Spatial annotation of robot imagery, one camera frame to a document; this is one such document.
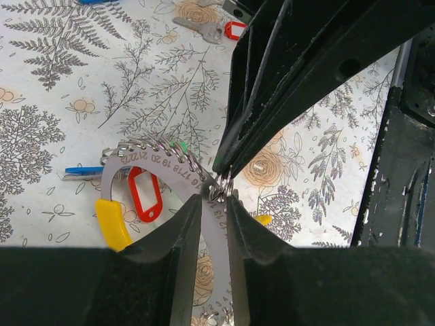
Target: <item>black plastic jaw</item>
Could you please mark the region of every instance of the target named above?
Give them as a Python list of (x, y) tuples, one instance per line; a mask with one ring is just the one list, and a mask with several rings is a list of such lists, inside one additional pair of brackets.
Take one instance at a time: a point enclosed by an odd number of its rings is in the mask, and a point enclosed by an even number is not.
[(311, 105), (435, 23), (433, 1), (236, 4), (256, 13), (232, 55), (227, 123), (213, 164), (233, 177)]
[(120, 253), (0, 248), (0, 325), (190, 326), (201, 197)]
[(435, 257), (416, 248), (295, 249), (228, 201), (236, 326), (433, 325)]

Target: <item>numbered metal tag ring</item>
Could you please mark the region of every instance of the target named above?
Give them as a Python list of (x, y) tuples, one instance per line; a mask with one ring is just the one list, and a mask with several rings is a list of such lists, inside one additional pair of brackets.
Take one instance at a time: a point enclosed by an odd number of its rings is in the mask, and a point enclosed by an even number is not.
[[(101, 199), (96, 202), (97, 217), (101, 231), (109, 247), (120, 251), (132, 243), (131, 237), (122, 218), (120, 203), (111, 199), (111, 185), (116, 173), (129, 166), (137, 166), (149, 171), (165, 182), (182, 202), (193, 194), (203, 198), (201, 232), (207, 243), (214, 273), (214, 287), (207, 302), (218, 302), (222, 308), (230, 309), (230, 268), (228, 243), (226, 240), (226, 206), (224, 203), (209, 200), (209, 187), (218, 185), (213, 177), (201, 167), (191, 165), (194, 158), (179, 149), (169, 147), (151, 148), (148, 144), (121, 143), (111, 153), (106, 150), (105, 165), (101, 175)], [(204, 306), (193, 307), (193, 316), (199, 317)]]

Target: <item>fern leaf print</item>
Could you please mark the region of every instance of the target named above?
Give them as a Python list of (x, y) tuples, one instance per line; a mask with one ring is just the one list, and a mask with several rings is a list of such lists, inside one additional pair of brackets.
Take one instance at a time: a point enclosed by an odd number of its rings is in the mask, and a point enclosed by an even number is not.
[[(205, 130), (201, 129), (197, 115), (206, 114), (211, 104), (211, 95), (218, 89), (218, 74), (210, 69), (205, 60), (210, 47), (205, 51), (196, 51), (192, 44), (188, 47), (173, 48), (169, 52), (157, 55), (156, 64), (160, 71), (168, 74), (163, 82), (151, 88), (150, 97), (156, 102), (151, 107), (132, 112), (132, 117), (121, 122), (122, 134), (140, 134), (146, 132), (157, 138), (165, 137), (174, 142), (184, 142), (201, 160), (209, 148)], [(184, 74), (172, 75), (179, 65), (189, 60), (197, 60), (191, 77)], [(181, 121), (175, 122), (175, 115)]]
[(312, 242), (311, 245), (321, 248), (345, 248), (348, 247), (351, 244), (352, 241), (352, 232), (346, 231), (342, 228), (339, 228), (336, 225), (333, 225), (332, 228), (334, 228), (343, 238), (343, 240), (346, 242), (346, 244), (343, 243), (333, 243), (328, 241), (315, 241)]
[(343, 175), (343, 164), (346, 163), (346, 153), (343, 147), (338, 146), (338, 141), (343, 129), (337, 130), (336, 124), (332, 124), (324, 131), (324, 136), (317, 144), (320, 154), (308, 165), (313, 182), (320, 182), (320, 186), (311, 190), (308, 205), (313, 210), (313, 221), (321, 225), (323, 217), (326, 217), (326, 205), (335, 200), (334, 180)]
[(5, 24), (9, 29), (37, 34), (30, 41), (10, 41), (17, 48), (36, 52), (24, 60), (33, 65), (32, 75), (50, 91), (61, 76), (71, 75), (74, 67), (88, 63), (85, 57), (97, 57), (92, 49), (109, 49), (101, 30), (117, 39), (124, 39), (116, 30), (113, 19), (130, 23), (131, 18), (119, 2), (82, 5), (74, 0), (32, 0), (18, 5), (2, 4), (9, 12), (29, 15), (27, 21)]

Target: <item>silver metal plate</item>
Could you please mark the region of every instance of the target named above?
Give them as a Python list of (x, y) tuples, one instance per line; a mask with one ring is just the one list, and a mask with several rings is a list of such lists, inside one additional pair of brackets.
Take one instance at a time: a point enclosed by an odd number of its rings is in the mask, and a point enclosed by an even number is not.
[(163, 150), (154, 151), (149, 147), (140, 149), (134, 146), (131, 151), (125, 151), (123, 157), (111, 156), (107, 159), (101, 175), (102, 199), (111, 200), (112, 181), (116, 173), (127, 166), (138, 166), (156, 175), (182, 202), (186, 202), (193, 194), (201, 194), (203, 197), (201, 232), (213, 264), (214, 286), (207, 302), (193, 307), (192, 316), (200, 318), (204, 311), (218, 311), (222, 316), (222, 309), (230, 309), (232, 301), (230, 265), (224, 212), (226, 204), (209, 201), (209, 186), (216, 185), (213, 177), (204, 171), (207, 180), (202, 182), (199, 175), (191, 171), (190, 165), (187, 162), (180, 163), (175, 155), (168, 156)]

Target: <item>metal key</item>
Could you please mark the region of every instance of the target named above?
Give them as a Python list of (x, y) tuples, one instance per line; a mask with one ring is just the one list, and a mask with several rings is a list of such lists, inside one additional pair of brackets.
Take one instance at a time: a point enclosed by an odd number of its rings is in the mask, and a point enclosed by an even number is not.
[(216, 22), (206, 22), (205, 24), (198, 24), (190, 20), (175, 17), (172, 19), (175, 24), (187, 27), (200, 33), (203, 36), (204, 41), (212, 44), (220, 44), (222, 35), (224, 34), (224, 28)]
[(209, 5), (223, 5), (225, 0), (199, 0), (198, 5), (200, 7), (207, 7)]

